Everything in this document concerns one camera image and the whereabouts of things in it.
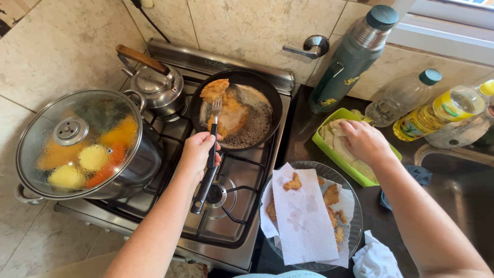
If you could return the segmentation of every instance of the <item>hand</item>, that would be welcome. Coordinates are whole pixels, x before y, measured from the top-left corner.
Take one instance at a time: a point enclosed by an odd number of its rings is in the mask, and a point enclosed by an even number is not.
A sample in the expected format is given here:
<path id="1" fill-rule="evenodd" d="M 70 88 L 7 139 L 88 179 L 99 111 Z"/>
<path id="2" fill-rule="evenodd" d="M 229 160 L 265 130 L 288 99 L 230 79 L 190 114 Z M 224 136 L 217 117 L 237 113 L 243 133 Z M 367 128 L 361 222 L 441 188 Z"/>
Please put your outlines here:
<path id="1" fill-rule="evenodd" d="M 182 157 L 177 167 L 177 174 L 192 175 L 194 177 L 194 186 L 197 185 L 204 177 L 204 167 L 206 166 L 209 150 L 214 144 L 214 135 L 209 132 L 197 133 L 185 140 Z M 216 142 L 216 151 L 220 150 L 218 142 Z M 219 166 L 221 157 L 216 153 L 215 166 Z"/>
<path id="2" fill-rule="evenodd" d="M 369 166 L 382 161 L 398 160 L 382 133 L 366 122 L 346 121 L 340 123 L 347 135 L 345 146 L 348 151 Z"/>

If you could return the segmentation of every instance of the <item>green plastic container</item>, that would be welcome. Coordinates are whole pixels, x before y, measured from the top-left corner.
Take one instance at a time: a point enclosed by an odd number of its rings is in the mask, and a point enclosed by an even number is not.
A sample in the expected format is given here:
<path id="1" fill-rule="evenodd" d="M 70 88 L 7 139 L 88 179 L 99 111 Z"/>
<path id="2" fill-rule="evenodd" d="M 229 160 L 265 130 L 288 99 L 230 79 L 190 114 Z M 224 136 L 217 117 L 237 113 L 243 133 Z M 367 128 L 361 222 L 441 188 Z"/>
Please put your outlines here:
<path id="1" fill-rule="evenodd" d="M 360 174 L 355 170 L 350 164 L 346 163 L 341 159 L 326 143 L 324 143 L 324 140 L 321 138 L 319 135 L 319 130 L 323 125 L 325 125 L 327 122 L 331 120 L 336 120 L 336 119 L 347 119 L 347 120 L 354 120 L 354 121 L 361 121 L 361 119 L 357 116 L 355 116 L 352 112 L 348 111 L 345 108 L 340 108 L 336 110 L 333 114 L 331 114 L 324 122 L 317 128 L 316 133 L 314 136 L 312 136 L 312 141 L 316 143 L 316 145 L 332 160 L 334 161 L 345 173 L 347 173 L 349 176 L 351 176 L 356 182 L 358 182 L 361 186 L 363 187 L 369 187 L 369 186 L 375 186 L 379 184 L 375 184 L 372 181 L 370 181 L 368 178 L 364 177 L 364 175 Z M 390 144 L 389 145 L 393 152 L 396 154 L 398 159 L 401 161 L 402 156 L 401 154 Z"/>

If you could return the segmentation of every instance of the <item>stainless steel stove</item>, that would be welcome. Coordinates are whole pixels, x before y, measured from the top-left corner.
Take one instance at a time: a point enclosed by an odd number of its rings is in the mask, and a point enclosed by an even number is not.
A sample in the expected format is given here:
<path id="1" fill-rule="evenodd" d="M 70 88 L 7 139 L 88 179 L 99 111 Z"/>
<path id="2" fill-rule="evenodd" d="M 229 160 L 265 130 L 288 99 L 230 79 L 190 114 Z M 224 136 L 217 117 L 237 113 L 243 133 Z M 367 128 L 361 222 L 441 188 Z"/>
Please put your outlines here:
<path id="1" fill-rule="evenodd" d="M 175 250 L 176 260 L 196 261 L 214 268 L 247 273 L 259 228 L 260 190 L 271 174 L 278 154 L 291 94 L 295 92 L 293 74 L 173 46 L 156 39 L 148 43 L 148 51 L 154 59 L 175 66 L 183 75 L 184 90 L 189 100 L 203 80 L 229 69 L 255 72 L 271 82 L 280 93 L 283 117 L 278 131 L 255 149 L 224 154 L 203 211 L 198 215 L 188 214 Z M 55 211 L 100 226 L 106 231 L 119 232 L 124 236 L 132 234 L 168 185 L 180 159 L 184 140 L 195 133 L 189 111 L 168 119 L 157 119 L 146 114 L 145 119 L 158 130 L 165 146 L 162 168 L 153 181 L 126 199 L 59 201 Z"/>

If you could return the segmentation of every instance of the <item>countertop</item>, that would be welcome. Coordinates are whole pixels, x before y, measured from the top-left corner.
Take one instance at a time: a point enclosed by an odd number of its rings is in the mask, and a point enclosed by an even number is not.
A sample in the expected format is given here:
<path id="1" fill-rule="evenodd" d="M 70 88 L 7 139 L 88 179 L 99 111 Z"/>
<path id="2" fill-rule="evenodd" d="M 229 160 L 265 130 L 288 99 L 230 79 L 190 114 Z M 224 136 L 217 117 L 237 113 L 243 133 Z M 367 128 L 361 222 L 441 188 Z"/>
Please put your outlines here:
<path id="1" fill-rule="evenodd" d="M 312 160 L 326 164 L 337 170 L 350 183 L 357 194 L 364 216 L 364 231 L 371 230 L 373 236 L 389 247 L 395 255 L 404 277 L 418 277 L 417 268 L 402 241 L 393 213 L 379 204 L 381 188 L 379 186 L 361 187 L 312 142 L 312 135 L 328 117 L 328 115 L 319 116 L 310 112 L 307 98 L 312 89 L 311 87 L 302 85 L 292 100 L 290 112 L 288 113 L 287 126 L 285 127 L 287 132 L 283 134 L 284 139 L 282 138 L 280 155 L 275 168 L 282 166 L 286 162 Z M 357 109 L 363 113 L 369 103 L 367 100 L 346 96 L 340 102 L 337 109 L 344 107 L 348 110 Z M 380 130 L 386 139 L 401 153 L 403 156 L 402 163 L 404 165 L 413 164 L 415 151 L 427 143 L 424 139 L 412 142 L 401 141 L 393 135 L 391 126 Z M 362 236 L 359 249 L 364 245 L 364 236 Z M 283 260 L 269 247 L 261 230 L 259 230 L 258 234 L 257 248 L 258 250 L 254 253 L 252 261 L 251 272 L 279 274 L 295 269 L 291 266 L 284 266 Z M 353 278 L 355 276 L 353 275 L 352 268 L 353 260 L 350 259 L 348 269 L 337 267 L 321 274 L 329 278 Z"/>

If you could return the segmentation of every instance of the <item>yellow bottle cap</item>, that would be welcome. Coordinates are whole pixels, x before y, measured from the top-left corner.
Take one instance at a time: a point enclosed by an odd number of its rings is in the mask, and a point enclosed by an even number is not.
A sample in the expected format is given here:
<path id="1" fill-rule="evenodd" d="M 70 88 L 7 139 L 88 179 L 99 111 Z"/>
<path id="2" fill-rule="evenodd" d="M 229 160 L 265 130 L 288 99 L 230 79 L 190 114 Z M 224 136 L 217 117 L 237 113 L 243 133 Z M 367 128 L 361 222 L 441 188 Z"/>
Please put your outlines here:
<path id="1" fill-rule="evenodd" d="M 482 83 L 479 87 L 481 93 L 493 96 L 494 95 L 494 80 L 489 80 L 485 83 Z"/>

